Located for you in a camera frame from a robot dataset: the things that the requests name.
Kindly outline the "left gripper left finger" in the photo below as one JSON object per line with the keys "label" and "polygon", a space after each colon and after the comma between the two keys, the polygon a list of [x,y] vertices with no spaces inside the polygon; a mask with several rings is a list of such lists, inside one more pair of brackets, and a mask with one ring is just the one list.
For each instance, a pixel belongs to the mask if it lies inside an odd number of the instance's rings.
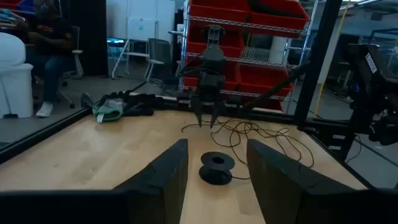
{"label": "left gripper left finger", "polygon": [[129,223],[179,224],[188,180],[188,140],[179,139],[117,187],[127,196]]}

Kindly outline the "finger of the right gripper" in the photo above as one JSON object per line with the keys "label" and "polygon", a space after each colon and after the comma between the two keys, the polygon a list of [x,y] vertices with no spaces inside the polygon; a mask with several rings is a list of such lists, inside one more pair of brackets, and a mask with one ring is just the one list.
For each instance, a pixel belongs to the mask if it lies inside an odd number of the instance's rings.
{"label": "finger of the right gripper", "polygon": [[220,115],[221,112],[224,111],[224,109],[225,109],[225,100],[214,102],[213,112],[211,114],[210,128],[212,128],[215,125],[218,116]]}
{"label": "finger of the right gripper", "polygon": [[192,107],[192,110],[197,117],[198,125],[199,127],[202,126],[202,120],[201,120],[201,109],[202,109],[202,103],[201,99],[198,95],[193,95],[190,100],[190,105]]}

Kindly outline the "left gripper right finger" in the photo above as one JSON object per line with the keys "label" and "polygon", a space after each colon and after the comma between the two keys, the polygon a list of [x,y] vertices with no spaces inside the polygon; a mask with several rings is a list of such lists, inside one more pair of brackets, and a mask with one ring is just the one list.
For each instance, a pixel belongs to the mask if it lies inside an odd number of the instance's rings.
{"label": "left gripper right finger", "polygon": [[362,193],[256,139],[247,141],[246,156],[266,223],[342,223]]}

